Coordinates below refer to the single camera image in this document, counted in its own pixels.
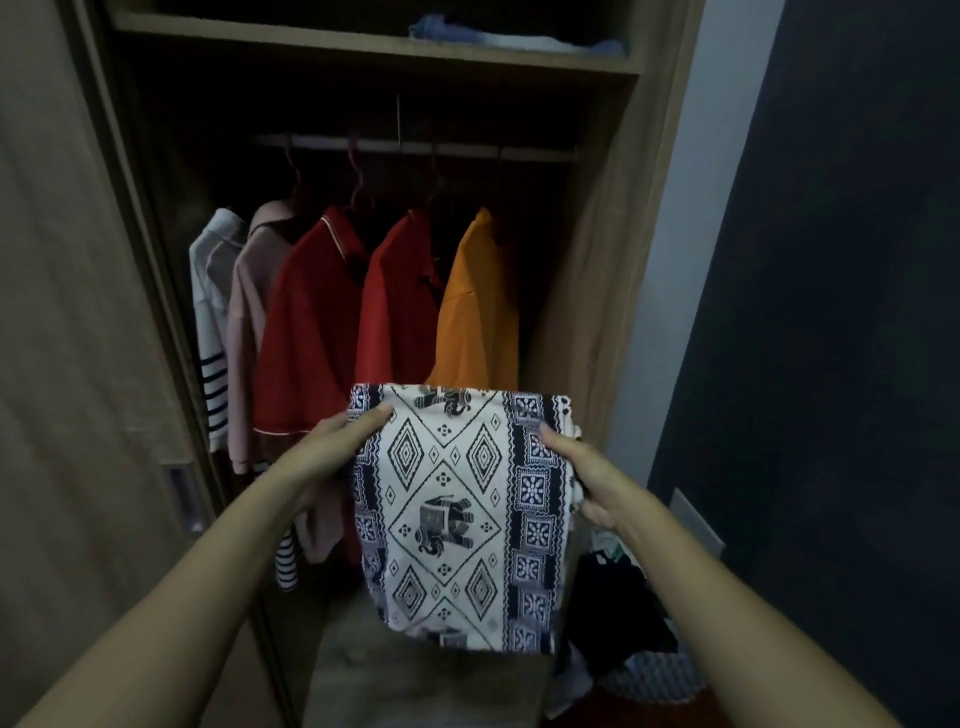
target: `elephant motif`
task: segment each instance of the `elephant motif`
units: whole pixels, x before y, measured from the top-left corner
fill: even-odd
[[[421,397],[414,400],[417,409],[426,409],[438,401],[444,403],[444,412],[450,417],[457,417],[470,409],[470,392],[466,389],[445,389],[443,387],[421,386]]]
[[[467,649],[467,633],[461,632],[459,629],[454,629],[453,627],[446,627],[440,632],[434,632],[428,629],[424,632],[423,636],[433,644],[438,644],[440,647],[460,647],[461,649]]]
[[[420,528],[414,534],[420,551],[431,556],[444,553],[444,543],[473,548],[473,539],[465,536],[473,523],[472,505],[468,498],[451,500],[443,496],[426,500],[420,506]]]

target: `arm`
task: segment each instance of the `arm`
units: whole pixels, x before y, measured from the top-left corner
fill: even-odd
[[[345,415],[317,425],[61,677],[20,728],[195,724],[309,486],[330,478],[390,410],[371,410],[347,426]]]
[[[900,724],[786,617],[700,546],[660,501],[589,445],[543,429],[589,490],[584,515],[633,551],[733,722]]]

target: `wardrobe shelf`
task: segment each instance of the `wardrobe shelf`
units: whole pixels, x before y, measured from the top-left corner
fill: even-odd
[[[640,63],[636,58],[505,50],[467,43],[131,10],[113,11],[111,21],[113,28],[123,34],[297,49],[316,56],[319,61],[330,60],[340,65],[374,65],[465,79],[477,77],[504,85],[514,82],[564,84],[568,81],[601,85],[611,80],[630,80],[640,74]]]

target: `blue folded clothes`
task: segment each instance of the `blue folded clothes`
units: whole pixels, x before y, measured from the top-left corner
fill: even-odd
[[[549,36],[500,36],[476,31],[463,25],[446,22],[441,14],[424,15],[410,26],[410,37],[421,40],[444,40],[448,43],[473,43],[515,51],[542,51],[543,53],[585,53],[592,56],[625,57],[623,43],[619,40],[602,40],[589,47],[564,43]]]

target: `wardrobe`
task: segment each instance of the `wardrobe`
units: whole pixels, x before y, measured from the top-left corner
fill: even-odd
[[[443,179],[491,208],[516,251],[521,388],[570,395],[602,444],[703,5],[3,4],[0,723],[233,497],[204,446],[187,249],[217,206],[249,220],[297,174],[348,200],[347,153],[317,139],[360,140],[377,200]],[[408,38],[426,12],[627,54]],[[264,575],[204,724],[538,723],[550,660],[416,643],[341,577],[282,594]]]

